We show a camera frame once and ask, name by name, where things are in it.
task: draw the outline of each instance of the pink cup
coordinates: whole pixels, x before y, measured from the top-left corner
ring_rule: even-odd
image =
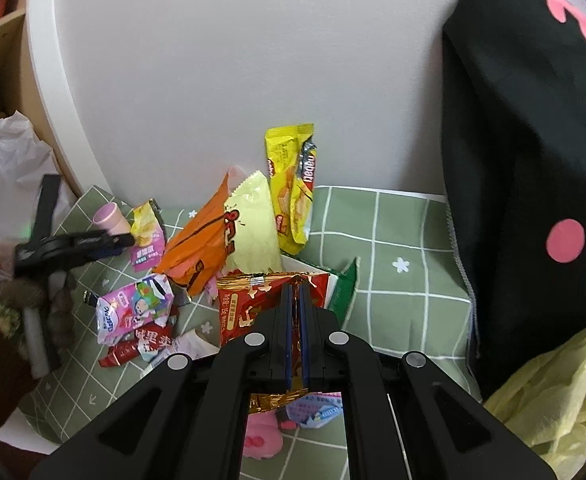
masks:
[[[131,226],[115,202],[100,207],[94,214],[93,223],[100,229],[106,229],[112,236],[131,232]]]

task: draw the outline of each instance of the triangular cutout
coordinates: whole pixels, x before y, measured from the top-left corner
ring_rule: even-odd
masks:
[[[490,441],[489,431],[444,388],[436,386],[434,396],[458,452],[466,453]]]
[[[126,413],[99,434],[100,442],[126,455],[133,454],[161,393],[160,388],[149,390]]]

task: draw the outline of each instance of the red wrapper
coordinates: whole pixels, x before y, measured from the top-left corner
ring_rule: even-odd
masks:
[[[272,274],[231,274],[217,280],[219,298],[219,342],[249,333],[251,325],[262,310],[279,303],[282,286],[295,277],[310,282],[311,302],[324,307],[329,275],[303,272],[274,272]]]
[[[177,307],[173,306],[165,327],[153,322],[128,333],[117,345],[109,347],[107,354],[98,361],[100,366],[110,368],[123,365],[143,354],[147,354],[151,358],[153,355],[157,355],[161,349],[172,343],[171,334],[177,316]]]

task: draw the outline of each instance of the green checkered tablecloth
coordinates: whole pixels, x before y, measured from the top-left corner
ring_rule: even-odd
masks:
[[[299,256],[310,263],[342,269],[361,258],[359,288],[345,329],[380,352],[428,354],[460,386],[479,398],[466,370],[464,352],[470,302],[455,266],[446,228],[444,198],[352,187],[314,190],[311,235]],[[112,195],[94,187],[74,206],[61,232],[91,228],[90,218]],[[115,199],[132,220],[131,207]],[[168,237],[195,216],[196,206],[161,211]],[[96,343],[93,309],[82,303],[86,289],[98,295],[145,275],[135,273],[129,255],[95,262],[74,271],[75,347],[64,365],[44,378],[21,404],[37,431],[57,442],[68,440],[140,380],[141,358],[117,368],[101,368],[106,349]],[[200,328],[218,344],[217,308],[204,294],[180,308],[176,333]],[[319,430],[285,433],[281,453],[269,460],[244,459],[244,478],[293,480],[348,478],[343,421]]]

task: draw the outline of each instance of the pink polka dot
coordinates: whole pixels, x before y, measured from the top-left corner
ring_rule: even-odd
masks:
[[[585,244],[584,228],[577,220],[557,222],[546,239],[546,252],[558,263],[567,264],[580,256]]]

